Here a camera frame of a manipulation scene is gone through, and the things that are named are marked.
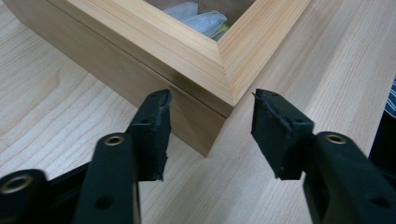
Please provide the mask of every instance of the light wood table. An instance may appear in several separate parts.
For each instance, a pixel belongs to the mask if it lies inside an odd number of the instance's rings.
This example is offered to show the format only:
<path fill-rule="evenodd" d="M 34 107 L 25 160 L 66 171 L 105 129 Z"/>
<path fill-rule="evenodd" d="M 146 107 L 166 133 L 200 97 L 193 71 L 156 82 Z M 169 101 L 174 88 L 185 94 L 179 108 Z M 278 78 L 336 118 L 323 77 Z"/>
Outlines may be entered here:
<path fill-rule="evenodd" d="M 249 91 L 279 92 L 367 154 L 395 74 L 396 1 L 312 0 Z M 246 94 L 208 158 L 171 136 L 164 181 L 140 183 L 144 223 L 310 223 L 302 182 L 276 180 L 250 136 L 252 108 Z M 135 112 L 0 2 L 0 176 L 61 175 Z"/>

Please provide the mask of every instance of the metal ring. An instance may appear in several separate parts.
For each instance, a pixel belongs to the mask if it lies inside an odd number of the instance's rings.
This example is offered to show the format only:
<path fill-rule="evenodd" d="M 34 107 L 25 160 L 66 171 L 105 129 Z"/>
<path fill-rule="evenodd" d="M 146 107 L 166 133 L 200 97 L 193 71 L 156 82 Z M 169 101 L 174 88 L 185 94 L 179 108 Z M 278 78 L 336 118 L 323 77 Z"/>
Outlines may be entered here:
<path fill-rule="evenodd" d="M 337 134 L 326 134 L 325 138 L 327 139 L 327 141 L 338 145 L 343 145 L 347 142 L 347 140 L 343 136 Z"/>
<path fill-rule="evenodd" d="M 18 186 L 12 186 L 12 184 L 15 181 L 21 180 L 21 183 Z M 28 187 L 31 183 L 33 182 L 33 177 L 31 175 L 20 175 L 20 176 L 16 176 L 10 180 L 8 180 L 6 182 L 6 184 L 4 184 L 1 187 L 1 192 L 3 194 L 10 194 L 10 193 L 14 193 L 17 192 L 21 189 L 24 189 L 26 187 Z"/>
<path fill-rule="evenodd" d="M 124 139 L 122 136 L 119 136 L 119 135 L 111 136 L 105 140 L 105 145 L 114 147 L 116 145 L 121 144 L 123 142 L 123 140 Z"/>

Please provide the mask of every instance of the item inside box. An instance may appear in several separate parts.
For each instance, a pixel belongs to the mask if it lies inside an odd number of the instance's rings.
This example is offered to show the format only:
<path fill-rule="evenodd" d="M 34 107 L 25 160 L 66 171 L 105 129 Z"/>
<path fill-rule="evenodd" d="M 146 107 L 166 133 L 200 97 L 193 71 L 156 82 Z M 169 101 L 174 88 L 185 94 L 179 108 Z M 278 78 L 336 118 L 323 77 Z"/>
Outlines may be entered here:
<path fill-rule="evenodd" d="M 149 4 L 218 41 L 253 0 L 146 0 Z"/>

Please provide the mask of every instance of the screw hole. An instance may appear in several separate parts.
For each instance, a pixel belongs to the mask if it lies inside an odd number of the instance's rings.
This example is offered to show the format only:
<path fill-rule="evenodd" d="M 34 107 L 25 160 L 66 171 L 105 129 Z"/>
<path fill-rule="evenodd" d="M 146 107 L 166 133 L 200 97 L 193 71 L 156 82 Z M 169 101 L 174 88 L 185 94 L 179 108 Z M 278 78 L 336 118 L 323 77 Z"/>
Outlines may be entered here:
<path fill-rule="evenodd" d="M 99 210 L 105 210 L 114 203 L 114 199 L 110 196 L 102 196 L 96 200 L 95 208 Z"/>
<path fill-rule="evenodd" d="M 124 139 L 121 136 L 111 136 L 111 137 L 106 139 L 105 144 L 110 146 L 110 147 L 113 147 L 113 146 L 116 146 L 116 145 L 122 143 L 123 140 Z"/>
<path fill-rule="evenodd" d="M 347 140 L 344 137 L 335 134 L 327 134 L 326 139 L 331 143 L 339 144 L 339 145 L 343 145 L 347 142 Z"/>
<path fill-rule="evenodd" d="M 1 192 L 3 194 L 10 194 L 20 191 L 21 189 L 25 189 L 26 187 L 28 187 L 32 183 L 32 181 L 33 177 L 30 175 L 16 176 L 8 180 L 8 182 L 6 182 L 6 184 L 1 187 Z"/>

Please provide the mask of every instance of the wooden frame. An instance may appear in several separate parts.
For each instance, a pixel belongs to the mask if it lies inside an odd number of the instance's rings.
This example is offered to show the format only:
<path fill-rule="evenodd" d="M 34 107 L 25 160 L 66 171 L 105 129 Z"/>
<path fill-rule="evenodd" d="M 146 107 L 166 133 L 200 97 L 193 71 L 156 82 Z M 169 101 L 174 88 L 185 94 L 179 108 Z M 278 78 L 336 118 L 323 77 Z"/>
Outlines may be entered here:
<path fill-rule="evenodd" d="M 310 2 L 257 0 L 216 42 L 142 0 L 50 1 L 128 53 L 142 49 L 149 67 L 226 116 Z"/>
<path fill-rule="evenodd" d="M 257 0 L 219 41 L 142 0 L 4 0 L 29 28 L 133 105 L 170 89 L 173 133 L 207 156 L 309 0 Z"/>

